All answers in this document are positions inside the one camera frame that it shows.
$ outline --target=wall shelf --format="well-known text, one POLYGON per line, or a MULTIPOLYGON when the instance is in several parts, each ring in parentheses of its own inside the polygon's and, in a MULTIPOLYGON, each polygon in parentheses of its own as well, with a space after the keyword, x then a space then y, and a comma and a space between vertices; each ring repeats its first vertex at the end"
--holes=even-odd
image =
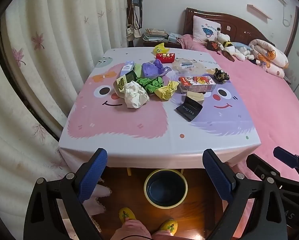
POLYGON ((248 4, 248 7, 253 8, 254 10, 256 10, 257 12, 259 12, 260 14, 264 15, 266 18, 273 20, 271 17, 269 17, 265 12, 263 12, 261 9, 257 8, 255 5, 253 4, 248 4))

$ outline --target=foot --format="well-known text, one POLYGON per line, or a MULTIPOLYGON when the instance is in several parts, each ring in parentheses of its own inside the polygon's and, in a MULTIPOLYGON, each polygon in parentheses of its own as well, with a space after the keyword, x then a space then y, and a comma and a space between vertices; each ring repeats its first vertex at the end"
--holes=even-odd
POLYGON ((118 216, 119 216, 122 224, 124 224, 127 220, 136 219, 133 211, 130 210, 129 208, 127 208, 127 207, 122 208, 118 212, 118 216))
POLYGON ((177 221, 174 219, 166 220, 160 227, 160 230, 168 231, 174 235, 177 231, 177 221))

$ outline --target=white curtain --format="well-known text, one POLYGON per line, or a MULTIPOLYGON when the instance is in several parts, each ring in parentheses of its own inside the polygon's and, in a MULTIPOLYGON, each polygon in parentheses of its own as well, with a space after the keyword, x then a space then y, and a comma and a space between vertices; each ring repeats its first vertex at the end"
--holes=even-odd
POLYGON ((61 135, 77 94, 111 48, 126 47, 127 0, 13 0, 6 57, 30 104, 61 135))
MULTIPOLYGON (((19 99, 0 66, 0 217, 17 240, 23 239, 24 219, 36 180, 62 178, 70 172, 57 141, 19 99)), ((97 185, 84 202, 90 215, 105 211, 97 197, 110 189, 97 185)), ((62 217, 66 218, 62 206, 62 217)))
MULTIPOLYGON (((13 0, 7 8, 1 34, 12 73, 57 136, 104 52, 126 47, 125 25, 126 0, 13 0)), ((0 217, 17 240, 23 239, 35 181, 70 172, 57 147, 0 67, 0 217)), ((90 215, 104 212, 97 197, 109 194, 110 189, 97 185, 84 203, 90 215)))

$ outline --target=orange bow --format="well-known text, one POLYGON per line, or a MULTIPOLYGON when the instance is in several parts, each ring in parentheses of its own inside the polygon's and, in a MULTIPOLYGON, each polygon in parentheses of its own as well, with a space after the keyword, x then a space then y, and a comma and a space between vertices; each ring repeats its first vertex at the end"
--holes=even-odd
POLYGON ((116 72, 114 71, 110 71, 110 72, 107 72, 105 73, 104 75, 96 75, 96 76, 93 76, 93 80, 94 82, 101 82, 104 78, 112 78, 112 77, 115 77, 117 74, 116 72))

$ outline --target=pink pants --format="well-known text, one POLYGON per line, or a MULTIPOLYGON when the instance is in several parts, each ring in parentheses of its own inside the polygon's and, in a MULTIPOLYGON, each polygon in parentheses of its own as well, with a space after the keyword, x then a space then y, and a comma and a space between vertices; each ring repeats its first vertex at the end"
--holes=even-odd
MULTIPOLYGON (((111 240, 121 240, 126 236, 139 235, 152 238, 154 240, 187 240, 187 238, 173 236, 168 231, 157 231, 152 236, 147 228, 139 220, 128 220, 121 228, 117 229, 111 240)), ((132 236, 126 238, 126 240, 146 240, 139 236, 132 236)))

